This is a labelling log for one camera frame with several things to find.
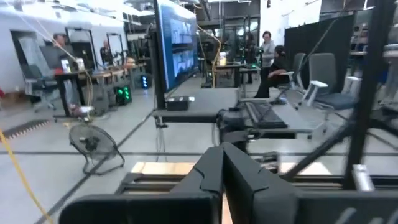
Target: metal rod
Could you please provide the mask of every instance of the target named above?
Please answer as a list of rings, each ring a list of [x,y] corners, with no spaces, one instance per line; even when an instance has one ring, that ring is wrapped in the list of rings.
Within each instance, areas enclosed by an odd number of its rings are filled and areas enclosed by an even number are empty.
[[[343,179],[343,188],[346,190],[356,188],[352,169],[354,164],[362,163],[366,134],[371,124],[370,115],[376,95],[377,79],[383,72],[383,49],[394,14],[394,1],[376,1],[376,7],[373,9],[369,26],[368,54],[365,56],[359,101],[353,111],[355,123]]]

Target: chair armrest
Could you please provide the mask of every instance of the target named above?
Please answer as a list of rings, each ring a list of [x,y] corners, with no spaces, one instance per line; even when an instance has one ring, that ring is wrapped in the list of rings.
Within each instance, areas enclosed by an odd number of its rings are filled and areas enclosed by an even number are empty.
[[[326,83],[316,81],[316,80],[310,81],[310,86],[308,87],[308,89],[306,90],[306,92],[303,96],[303,100],[305,100],[305,99],[307,99],[307,96],[311,93],[310,98],[307,101],[307,106],[312,106],[312,104],[315,100],[315,97],[317,96],[318,89],[326,88],[326,87],[329,87],[329,85]]]

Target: hair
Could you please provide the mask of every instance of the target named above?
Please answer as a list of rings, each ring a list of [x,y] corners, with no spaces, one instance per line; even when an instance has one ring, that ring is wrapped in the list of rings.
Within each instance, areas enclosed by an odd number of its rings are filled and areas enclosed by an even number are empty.
[[[275,47],[275,52],[277,52],[280,56],[286,57],[285,47],[283,45],[278,45]]]
[[[264,38],[264,36],[265,36],[266,34],[268,34],[268,35],[269,35],[269,38],[271,38],[271,32],[269,32],[269,31],[265,31],[264,33],[262,33],[262,37]]]

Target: black curtain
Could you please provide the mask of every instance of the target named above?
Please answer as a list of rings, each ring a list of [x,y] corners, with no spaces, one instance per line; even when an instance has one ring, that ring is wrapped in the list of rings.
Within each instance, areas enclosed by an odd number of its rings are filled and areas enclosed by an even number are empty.
[[[308,56],[333,20],[335,19],[327,19],[285,30],[285,48],[291,63],[293,63],[292,60],[297,53],[306,53]],[[353,26],[354,15],[340,17],[315,51],[315,53],[333,53],[335,55],[338,76],[337,85],[334,88],[336,92],[341,91],[344,86]],[[301,76],[304,87],[307,88],[309,84],[308,62],[304,65]]]

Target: keyboard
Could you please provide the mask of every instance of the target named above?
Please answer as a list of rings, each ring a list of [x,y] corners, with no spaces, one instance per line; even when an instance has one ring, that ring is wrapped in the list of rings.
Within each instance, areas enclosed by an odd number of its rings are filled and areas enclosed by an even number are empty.
[[[274,112],[268,102],[245,102],[246,109],[255,126],[261,129],[287,128],[287,124]]]

